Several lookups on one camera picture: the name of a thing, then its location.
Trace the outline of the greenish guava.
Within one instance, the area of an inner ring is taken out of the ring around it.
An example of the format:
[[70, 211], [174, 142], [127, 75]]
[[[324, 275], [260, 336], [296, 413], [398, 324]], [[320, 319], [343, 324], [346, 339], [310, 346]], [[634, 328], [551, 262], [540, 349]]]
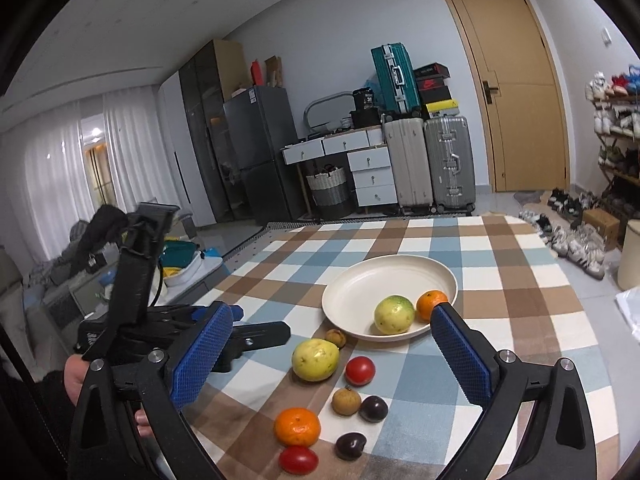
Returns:
[[405, 333], [415, 318], [413, 303], [400, 295], [384, 298], [374, 309], [374, 325], [384, 335]]

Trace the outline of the white drawer desk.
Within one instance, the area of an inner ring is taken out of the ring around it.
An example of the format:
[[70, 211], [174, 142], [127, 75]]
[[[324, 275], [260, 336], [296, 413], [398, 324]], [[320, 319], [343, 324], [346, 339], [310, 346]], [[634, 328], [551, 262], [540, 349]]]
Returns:
[[281, 154], [284, 162], [296, 170], [308, 216], [315, 216], [319, 209], [306, 177], [326, 166], [344, 168], [354, 208], [368, 211], [398, 204], [390, 152], [381, 126], [300, 141], [282, 148]]

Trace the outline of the stacked shoe boxes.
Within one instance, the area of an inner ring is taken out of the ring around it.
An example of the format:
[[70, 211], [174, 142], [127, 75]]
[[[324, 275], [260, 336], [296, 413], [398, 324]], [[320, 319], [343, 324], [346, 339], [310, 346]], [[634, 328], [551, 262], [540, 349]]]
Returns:
[[416, 88], [429, 118], [454, 117], [460, 114], [459, 103], [450, 92], [449, 68], [440, 63], [423, 65], [413, 70]]

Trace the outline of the wooden door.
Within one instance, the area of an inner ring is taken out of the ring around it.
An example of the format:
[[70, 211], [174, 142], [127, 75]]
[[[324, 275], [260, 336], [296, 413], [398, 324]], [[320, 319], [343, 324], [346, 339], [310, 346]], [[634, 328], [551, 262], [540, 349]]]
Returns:
[[562, 92], [529, 0], [445, 0], [469, 61], [498, 192], [570, 184]]

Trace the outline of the yellow-green guava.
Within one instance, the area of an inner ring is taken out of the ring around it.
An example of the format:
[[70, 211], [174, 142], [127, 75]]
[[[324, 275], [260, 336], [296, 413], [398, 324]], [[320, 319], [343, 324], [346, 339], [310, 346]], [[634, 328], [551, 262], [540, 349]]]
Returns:
[[331, 377], [340, 362], [340, 349], [331, 341], [302, 341], [292, 354], [293, 373], [304, 382], [322, 382]]

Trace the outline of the woven laundry basket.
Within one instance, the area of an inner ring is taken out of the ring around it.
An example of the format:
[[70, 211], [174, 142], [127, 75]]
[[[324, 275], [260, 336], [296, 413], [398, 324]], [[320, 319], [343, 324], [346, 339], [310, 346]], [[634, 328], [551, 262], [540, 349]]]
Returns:
[[326, 166], [322, 171], [308, 174], [306, 180], [321, 219], [341, 219], [354, 211], [343, 167]]

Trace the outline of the white curtains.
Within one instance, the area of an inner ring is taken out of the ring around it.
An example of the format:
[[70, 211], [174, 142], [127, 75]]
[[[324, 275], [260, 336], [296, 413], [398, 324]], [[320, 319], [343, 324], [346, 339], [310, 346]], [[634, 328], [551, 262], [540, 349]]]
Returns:
[[[156, 89], [107, 92], [100, 100], [117, 206], [177, 205]], [[72, 225], [96, 211], [81, 121], [80, 103], [69, 102], [2, 133], [1, 244], [23, 272], [62, 252]]]

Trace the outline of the orange mandarin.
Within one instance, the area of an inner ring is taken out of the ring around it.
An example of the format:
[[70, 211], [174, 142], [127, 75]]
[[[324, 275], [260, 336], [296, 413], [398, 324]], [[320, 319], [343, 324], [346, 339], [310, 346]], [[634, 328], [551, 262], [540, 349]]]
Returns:
[[416, 300], [416, 314], [420, 316], [422, 321], [429, 323], [434, 309], [439, 304], [448, 304], [448, 302], [448, 296], [441, 290], [428, 290]]
[[310, 448], [319, 440], [321, 424], [319, 417], [306, 408], [287, 408], [274, 421], [273, 433], [285, 446]]

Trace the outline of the black tall cabinet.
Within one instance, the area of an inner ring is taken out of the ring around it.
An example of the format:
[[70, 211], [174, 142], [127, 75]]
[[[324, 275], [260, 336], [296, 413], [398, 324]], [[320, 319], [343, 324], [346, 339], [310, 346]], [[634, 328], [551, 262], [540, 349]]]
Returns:
[[233, 92], [250, 84], [242, 44], [209, 41], [180, 68], [179, 81], [198, 170], [215, 220], [252, 218], [224, 111]]

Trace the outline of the dark purple passion fruit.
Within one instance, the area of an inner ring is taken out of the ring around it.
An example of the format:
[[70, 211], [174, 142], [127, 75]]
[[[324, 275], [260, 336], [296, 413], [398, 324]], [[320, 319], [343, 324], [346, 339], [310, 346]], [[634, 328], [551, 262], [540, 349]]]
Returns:
[[379, 396], [367, 396], [360, 404], [358, 414], [367, 422], [382, 422], [388, 415], [388, 405]]

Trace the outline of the cardboard box on floor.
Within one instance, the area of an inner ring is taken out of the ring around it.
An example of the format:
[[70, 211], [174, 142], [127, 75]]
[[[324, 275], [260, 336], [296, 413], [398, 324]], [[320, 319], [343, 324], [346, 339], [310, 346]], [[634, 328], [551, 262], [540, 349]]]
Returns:
[[616, 247], [620, 232], [620, 220], [603, 209], [592, 208], [582, 213], [582, 221], [596, 229], [604, 240], [606, 250], [612, 250]]

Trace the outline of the silver suitcase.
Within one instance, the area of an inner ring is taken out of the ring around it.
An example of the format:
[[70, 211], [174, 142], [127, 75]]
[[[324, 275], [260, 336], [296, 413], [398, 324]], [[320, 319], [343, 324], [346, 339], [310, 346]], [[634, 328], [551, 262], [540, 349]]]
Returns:
[[423, 126], [438, 212], [475, 209], [475, 174], [468, 122], [462, 116], [427, 119]]

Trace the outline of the cream round plate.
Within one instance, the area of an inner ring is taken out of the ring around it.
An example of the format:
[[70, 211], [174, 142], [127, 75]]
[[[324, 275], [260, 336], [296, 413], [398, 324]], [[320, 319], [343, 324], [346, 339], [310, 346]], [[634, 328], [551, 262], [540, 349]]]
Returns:
[[388, 255], [356, 263], [326, 285], [321, 307], [336, 328], [358, 339], [396, 342], [426, 334], [431, 325], [415, 318], [406, 330], [384, 334], [375, 325], [378, 304], [401, 296], [415, 304], [429, 290], [443, 292], [449, 301], [458, 296], [458, 280], [444, 264], [423, 256]]

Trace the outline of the red tomato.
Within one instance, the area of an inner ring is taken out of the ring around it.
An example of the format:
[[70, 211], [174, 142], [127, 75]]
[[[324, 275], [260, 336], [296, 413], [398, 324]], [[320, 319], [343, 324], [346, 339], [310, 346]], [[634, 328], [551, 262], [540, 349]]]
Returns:
[[281, 469], [294, 476], [306, 476], [314, 472], [319, 465], [318, 455], [306, 446], [292, 445], [285, 448], [279, 456]]
[[349, 385], [362, 387], [372, 382], [376, 368], [373, 361], [366, 356], [356, 356], [348, 361], [344, 376]]

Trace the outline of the teal suitcase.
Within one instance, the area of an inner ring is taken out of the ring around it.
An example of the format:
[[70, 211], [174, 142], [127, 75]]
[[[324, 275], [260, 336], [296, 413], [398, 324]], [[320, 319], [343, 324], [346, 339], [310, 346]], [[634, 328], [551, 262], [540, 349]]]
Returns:
[[394, 117], [420, 117], [421, 100], [406, 47], [400, 42], [371, 50], [382, 92], [383, 110]]

